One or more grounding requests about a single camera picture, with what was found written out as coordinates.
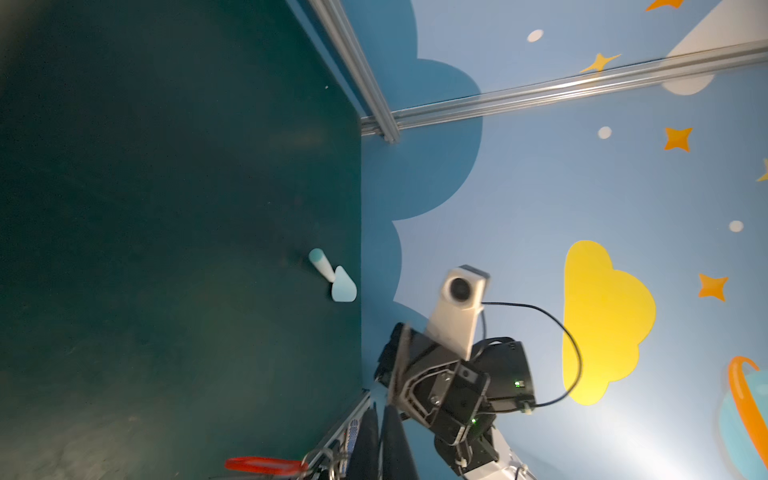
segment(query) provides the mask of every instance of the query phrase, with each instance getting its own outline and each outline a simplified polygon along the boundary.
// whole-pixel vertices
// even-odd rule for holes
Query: yellow star
[[[725,296],[723,295],[723,287],[725,286],[725,282],[728,281],[727,276],[724,278],[710,278],[699,273],[699,278],[701,279],[701,291],[699,292],[700,298],[705,296],[713,296],[717,299],[725,301]]]
[[[615,57],[605,58],[602,53],[598,53],[598,56],[594,58],[594,63],[586,67],[584,70],[580,71],[579,73],[584,73],[590,70],[603,71],[603,68],[605,68],[605,64],[607,64],[609,61],[613,60],[614,58],[619,58],[620,56],[621,54],[616,55]]]
[[[766,174],[757,179],[757,181],[759,182],[764,182],[765,180],[768,180],[768,158],[764,158],[763,161],[766,164]]]
[[[646,8],[645,11],[650,12],[655,8],[666,7],[666,6],[670,6],[672,8],[679,8],[684,1],[685,0],[656,0],[655,2],[650,4],[650,7]]]
[[[664,147],[664,150],[682,148],[690,153],[690,148],[688,148],[688,135],[690,135],[690,132],[694,131],[693,128],[686,128],[685,130],[666,128],[665,130],[667,131],[667,146]]]

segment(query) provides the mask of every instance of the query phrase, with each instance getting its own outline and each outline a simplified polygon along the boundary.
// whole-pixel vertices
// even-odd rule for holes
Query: wall mural
[[[564,322],[578,339],[584,372],[571,398],[593,405],[609,383],[632,373],[640,359],[638,347],[655,319],[656,304],[648,289],[629,273],[614,270],[602,245],[581,241],[572,246],[565,260]],[[576,351],[563,334],[565,388],[577,371]]]
[[[753,370],[749,374],[743,371],[745,363]],[[764,479],[768,468],[768,372],[738,356],[728,366],[728,383],[730,390],[720,407],[720,435],[739,473],[747,480]]]
[[[413,0],[417,55],[490,91],[768,39],[765,0],[597,2],[555,18]],[[404,98],[397,72],[385,82]],[[445,272],[469,263],[492,275],[488,300],[562,312],[583,350],[570,399],[497,421],[539,478],[768,480],[766,84],[762,66],[408,130],[397,146],[364,138],[365,378],[394,324],[423,328]],[[570,384],[574,353],[550,322],[487,317],[489,335],[524,342],[541,401]],[[422,477],[452,478],[429,433],[406,430]]]

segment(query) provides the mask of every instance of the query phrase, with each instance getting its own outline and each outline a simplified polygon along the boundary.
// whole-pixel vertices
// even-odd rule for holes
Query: white dot
[[[544,30],[534,30],[528,34],[528,41],[533,43],[538,39],[540,39],[543,34],[544,34]]]

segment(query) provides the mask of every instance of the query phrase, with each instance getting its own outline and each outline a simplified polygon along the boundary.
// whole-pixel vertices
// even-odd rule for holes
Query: wire
[[[480,310],[480,320],[482,321],[482,339],[488,338],[488,324],[485,322],[485,309]]]
[[[565,397],[569,396],[571,394],[571,392],[573,392],[573,390],[576,388],[576,385],[578,385],[579,380],[581,380],[581,374],[583,372],[584,365],[583,365],[583,361],[581,359],[581,351],[579,350],[578,345],[576,344],[576,340],[571,335],[571,332],[568,332],[568,329],[565,328],[565,325],[563,325],[560,322],[560,320],[556,319],[554,317],[554,315],[549,313],[547,310],[544,310],[543,308],[539,308],[536,305],[528,305],[527,303],[510,303],[510,302],[483,302],[482,304],[483,305],[522,306],[524,308],[530,308],[530,309],[533,309],[533,310],[538,310],[539,312],[541,312],[541,313],[545,314],[546,316],[548,316],[549,318],[551,318],[553,322],[557,323],[558,326],[563,329],[565,334],[570,339],[571,344],[574,346],[574,350],[576,351],[576,358],[578,359],[578,371],[576,373],[576,380],[574,380],[573,384],[571,384],[571,386],[568,387],[568,390],[566,390],[564,394],[560,395],[559,397],[557,397],[554,400],[550,400],[549,402],[538,403],[537,405],[535,405],[535,408],[538,409],[538,408],[541,408],[541,407],[554,405],[555,403],[560,402],[562,399],[564,399]],[[483,414],[512,413],[512,412],[517,412],[518,410],[519,409],[515,408],[515,409],[509,409],[509,410],[496,410],[494,412],[478,412],[478,413],[483,413]]]
[[[488,338],[488,324],[485,321],[485,309],[480,310],[480,321],[482,322],[482,340],[480,340],[480,342],[484,342]],[[485,350],[485,345],[478,349],[477,353],[472,356],[472,360],[478,358],[483,353],[483,350]]]

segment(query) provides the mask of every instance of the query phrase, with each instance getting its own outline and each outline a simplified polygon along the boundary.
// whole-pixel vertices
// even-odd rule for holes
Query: dark green floor
[[[356,113],[282,0],[72,0],[0,96],[0,478],[297,457],[359,392]]]

